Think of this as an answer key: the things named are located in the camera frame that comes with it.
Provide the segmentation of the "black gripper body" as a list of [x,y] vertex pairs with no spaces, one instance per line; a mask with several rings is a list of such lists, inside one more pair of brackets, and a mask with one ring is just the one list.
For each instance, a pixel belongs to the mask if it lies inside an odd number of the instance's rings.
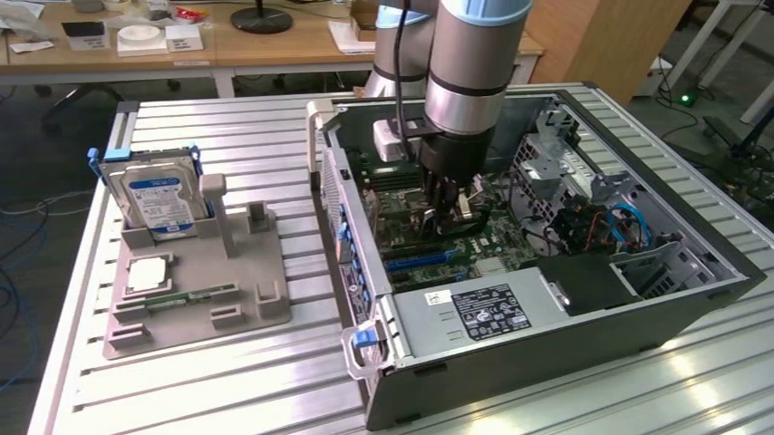
[[492,130],[473,135],[441,132],[422,139],[421,166],[437,177],[472,179],[485,166]]

